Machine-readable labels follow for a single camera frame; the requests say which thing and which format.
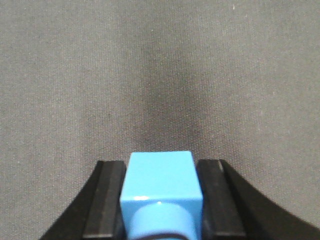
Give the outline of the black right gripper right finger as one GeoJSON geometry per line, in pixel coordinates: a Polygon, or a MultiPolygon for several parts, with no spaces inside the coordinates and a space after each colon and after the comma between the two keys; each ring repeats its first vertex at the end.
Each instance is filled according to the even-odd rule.
{"type": "Polygon", "coordinates": [[[222,159],[196,165],[204,240],[318,240],[320,230],[271,201],[222,159]]]}

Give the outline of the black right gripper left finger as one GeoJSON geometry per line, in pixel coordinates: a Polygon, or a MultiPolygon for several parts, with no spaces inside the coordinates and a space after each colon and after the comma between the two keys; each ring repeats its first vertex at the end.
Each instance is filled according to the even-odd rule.
{"type": "Polygon", "coordinates": [[[43,240],[124,240],[120,195],[123,161],[98,161],[70,205],[43,234],[43,240]]]}

